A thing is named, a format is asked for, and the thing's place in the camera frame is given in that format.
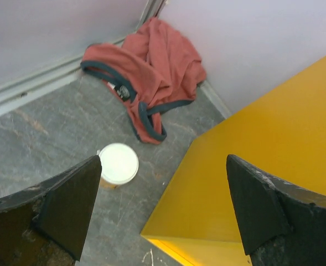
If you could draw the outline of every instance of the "concrete floor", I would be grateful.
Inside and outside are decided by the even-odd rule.
[[[126,143],[139,157],[138,174],[116,190],[99,188],[77,264],[179,265],[139,233],[190,143],[222,116],[198,89],[195,102],[162,120],[168,134],[163,143],[139,142],[123,105],[102,82],[84,76],[0,117],[0,197],[61,173],[112,142]]]

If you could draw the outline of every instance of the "yellow panel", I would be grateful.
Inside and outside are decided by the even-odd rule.
[[[251,266],[241,243],[148,239],[184,266]]]
[[[197,138],[142,234],[240,242],[228,154],[326,195],[326,57]]]

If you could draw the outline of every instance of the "crumpled red cloth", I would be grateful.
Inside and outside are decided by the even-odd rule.
[[[161,113],[195,100],[197,84],[206,78],[192,43],[157,18],[128,35],[122,48],[88,47],[81,67],[106,83],[127,108],[137,137],[153,144],[167,135]]]

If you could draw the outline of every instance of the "white lid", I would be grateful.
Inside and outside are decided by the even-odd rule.
[[[122,185],[134,178],[138,171],[138,156],[123,143],[107,145],[99,153],[101,178],[113,185]]]

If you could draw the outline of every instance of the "white wall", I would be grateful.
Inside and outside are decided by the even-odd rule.
[[[170,0],[161,19],[191,39],[231,112],[326,55],[326,0]]]
[[[0,84],[135,30],[148,0],[0,0]]]

